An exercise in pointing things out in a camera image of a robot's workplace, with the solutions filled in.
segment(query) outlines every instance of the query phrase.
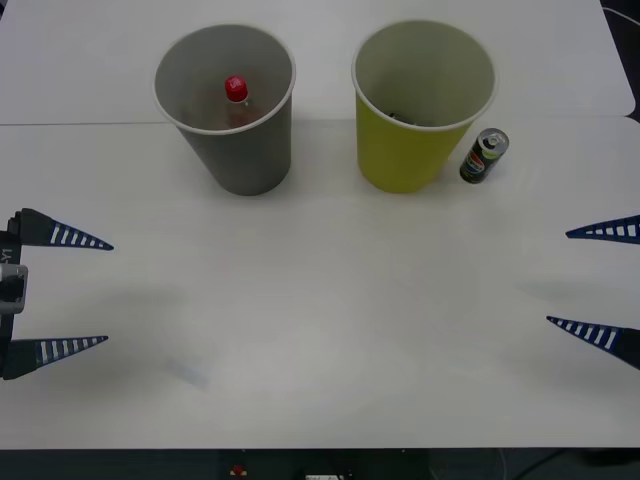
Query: table surface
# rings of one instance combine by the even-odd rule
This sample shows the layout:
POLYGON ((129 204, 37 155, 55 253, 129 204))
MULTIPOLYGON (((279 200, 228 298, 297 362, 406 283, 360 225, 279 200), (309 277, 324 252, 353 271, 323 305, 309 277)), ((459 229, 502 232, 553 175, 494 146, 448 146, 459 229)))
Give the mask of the table surface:
POLYGON ((501 76, 498 110, 634 109, 598 0, 17 0, 0 24, 0 124, 162 121, 150 89, 161 54, 224 22, 260 25, 291 48, 298 118, 352 118, 356 46, 406 18, 448 21, 485 43, 501 76))
POLYGON ((637 247, 564 237, 637 213, 638 124, 489 114, 406 196, 354 130, 295 122, 246 198, 170 125, 0 127, 0 218, 116 246, 24 251, 15 338, 110 340, 0 385, 0 448, 637 446, 638 371, 545 316, 638 326, 637 247), (487 125, 512 147, 469 185, 487 125))

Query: small plastic bottle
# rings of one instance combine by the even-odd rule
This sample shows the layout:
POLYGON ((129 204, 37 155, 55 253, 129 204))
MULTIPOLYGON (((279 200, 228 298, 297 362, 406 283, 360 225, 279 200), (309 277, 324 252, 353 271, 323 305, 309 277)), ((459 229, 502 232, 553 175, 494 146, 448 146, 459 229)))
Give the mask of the small plastic bottle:
POLYGON ((227 125, 229 128, 243 127, 255 122, 260 115, 249 99, 249 90, 244 78, 233 75, 224 82, 227 92, 227 125))

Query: gray paper cup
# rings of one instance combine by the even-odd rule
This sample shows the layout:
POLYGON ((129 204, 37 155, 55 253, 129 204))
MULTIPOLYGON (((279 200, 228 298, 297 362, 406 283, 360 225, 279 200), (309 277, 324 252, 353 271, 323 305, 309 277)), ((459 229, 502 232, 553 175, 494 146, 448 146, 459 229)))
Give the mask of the gray paper cup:
POLYGON ((246 25, 215 25, 175 42, 156 70, 160 112, 226 190, 258 195, 276 187, 291 165, 293 56, 271 34, 246 25), (240 75, 260 116, 238 128, 225 122, 226 78, 240 75))

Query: dark floor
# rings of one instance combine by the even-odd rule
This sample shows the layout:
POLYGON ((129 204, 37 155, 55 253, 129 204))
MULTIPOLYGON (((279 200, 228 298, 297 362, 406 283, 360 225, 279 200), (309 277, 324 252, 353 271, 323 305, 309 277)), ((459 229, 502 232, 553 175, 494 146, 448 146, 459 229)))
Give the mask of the dark floor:
POLYGON ((0 451, 7 480, 227 479, 242 465, 250 479, 300 480, 637 480, 640 450, 567 450, 520 479, 555 449, 506 449, 507 475, 495 449, 350 451, 0 451))

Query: red bottle cap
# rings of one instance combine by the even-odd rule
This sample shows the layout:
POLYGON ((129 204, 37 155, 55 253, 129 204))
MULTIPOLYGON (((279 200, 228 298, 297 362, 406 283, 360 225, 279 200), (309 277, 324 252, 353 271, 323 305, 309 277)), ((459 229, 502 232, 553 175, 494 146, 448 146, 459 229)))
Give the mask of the red bottle cap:
POLYGON ((224 89, 227 91, 227 98, 232 102, 244 102, 249 96, 247 82, 244 78, 233 75, 224 82, 224 89))

